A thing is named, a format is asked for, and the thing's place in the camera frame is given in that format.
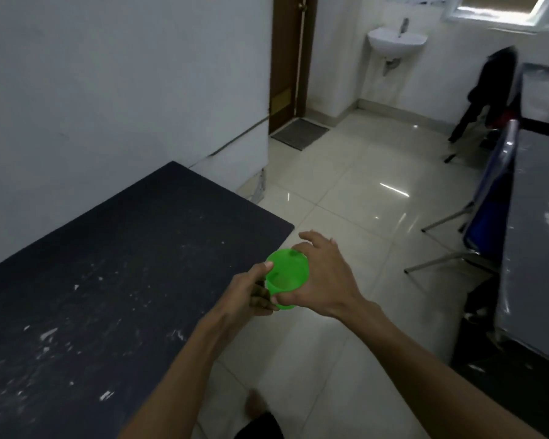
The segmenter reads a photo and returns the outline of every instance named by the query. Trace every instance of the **green plastic cup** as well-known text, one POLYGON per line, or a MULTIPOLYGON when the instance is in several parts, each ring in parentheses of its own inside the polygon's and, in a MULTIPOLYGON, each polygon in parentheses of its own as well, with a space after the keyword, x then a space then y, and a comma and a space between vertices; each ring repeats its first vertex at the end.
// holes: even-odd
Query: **green plastic cup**
MULTIPOLYGON (((296 290, 309 279, 309 262, 299 251, 279 249, 267 260, 274 263, 271 272, 266 275, 266 288, 271 295, 296 290)), ((295 305, 277 305, 281 310, 290 310, 295 305)))

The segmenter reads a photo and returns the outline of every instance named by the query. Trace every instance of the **window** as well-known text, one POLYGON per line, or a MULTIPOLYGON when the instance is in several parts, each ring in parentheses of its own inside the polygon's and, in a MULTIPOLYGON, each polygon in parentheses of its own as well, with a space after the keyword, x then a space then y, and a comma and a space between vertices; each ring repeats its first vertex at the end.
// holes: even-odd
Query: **window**
POLYGON ((513 30, 549 30, 549 0, 451 0, 447 16, 513 30))

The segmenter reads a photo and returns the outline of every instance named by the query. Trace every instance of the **black pants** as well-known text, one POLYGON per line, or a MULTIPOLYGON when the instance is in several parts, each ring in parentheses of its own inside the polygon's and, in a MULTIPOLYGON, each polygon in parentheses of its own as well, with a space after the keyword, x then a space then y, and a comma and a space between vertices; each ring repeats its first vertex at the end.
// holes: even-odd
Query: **black pants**
POLYGON ((242 428, 234 439, 284 439, 274 416, 266 412, 242 428))

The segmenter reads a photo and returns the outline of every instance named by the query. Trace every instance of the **person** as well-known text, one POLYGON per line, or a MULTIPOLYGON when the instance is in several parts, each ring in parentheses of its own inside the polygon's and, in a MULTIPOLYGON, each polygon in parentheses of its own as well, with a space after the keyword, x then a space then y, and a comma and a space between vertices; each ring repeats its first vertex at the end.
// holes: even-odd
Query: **person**
MULTIPOLYGON (((399 330, 379 305, 367 301, 337 243, 315 231, 299 236, 305 242, 293 249, 307 256, 307 282, 269 299, 268 291, 256 283, 272 269, 271 262, 235 275, 119 438, 190 438, 213 362, 251 317, 272 314, 278 310, 276 303, 307 307, 341 321, 376 356, 432 439, 543 437, 399 330)), ((246 411, 254 411, 255 420, 238 438, 282 437, 256 393, 250 394, 246 411)))

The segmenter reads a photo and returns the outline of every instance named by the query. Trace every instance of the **person's right hand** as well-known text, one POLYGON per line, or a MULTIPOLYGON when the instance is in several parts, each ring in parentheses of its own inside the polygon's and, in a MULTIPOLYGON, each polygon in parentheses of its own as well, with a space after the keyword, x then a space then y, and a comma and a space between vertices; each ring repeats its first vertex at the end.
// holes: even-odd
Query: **person's right hand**
POLYGON ((273 295, 272 303, 307 307, 322 316, 341 319, 346 312, 366 302, 333 239, 313 230, 301 232, 299 237, 311 242, 293 246, 309 261, 309 279, 294 291, 273 295))

